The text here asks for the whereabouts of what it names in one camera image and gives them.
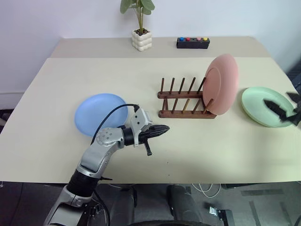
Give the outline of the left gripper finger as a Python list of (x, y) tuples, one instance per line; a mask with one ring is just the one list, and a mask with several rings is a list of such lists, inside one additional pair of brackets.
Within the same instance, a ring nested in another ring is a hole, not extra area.
[(154, 131), (148, 130), (144, 133), (144, 139), (159, 137), (166, 132), (167, 132), (167, 130), (154, 130)]
[(150, 130), (153, 132), (167, 132), (170, 129), (167, 125), (152, 125)]

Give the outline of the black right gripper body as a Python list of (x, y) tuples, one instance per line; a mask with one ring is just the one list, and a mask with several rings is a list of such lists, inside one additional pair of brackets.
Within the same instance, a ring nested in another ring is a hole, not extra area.
[(284, 121), (289, 121), (293, 125), (298, 126), (298, 124), (301, 122), (301, 101), (299, 100), (297, 102), (297, 106), (293, 110), (295, 112), (295, 115), (286, 117)]

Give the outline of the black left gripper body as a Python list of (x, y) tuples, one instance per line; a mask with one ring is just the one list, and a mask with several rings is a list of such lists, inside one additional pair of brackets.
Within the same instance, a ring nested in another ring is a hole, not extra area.
[(153, 129), (152, 128), (149, 128), (146, 131), (141, 132), (138, 136), (139, 144), (144, 144), (148, 156), (152, 155), (150, 146), (148, 144), (148, 139), (152, 138), (152, 137), (153, 137)]

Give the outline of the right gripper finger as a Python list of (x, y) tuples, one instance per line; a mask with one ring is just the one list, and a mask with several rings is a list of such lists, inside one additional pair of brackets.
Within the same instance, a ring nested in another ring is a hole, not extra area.
[(292, 117), (287, 117), (286, 116), (286, 111), (282, 109), (279, 105), (277, 105), (275, 102), (264, 99), (263, 100), (265, 105), (273, 111), (275, 114), (277, 114), (280, 118), (281, 121), (290, 121), (293, 122), (294, 119)]
[(301, 102), (301, 96), (298, 93), (293, 92), (286, 92), (286, 94), (289, 96), (289, 98), (294, 101), (296, 104), (299, 104)]

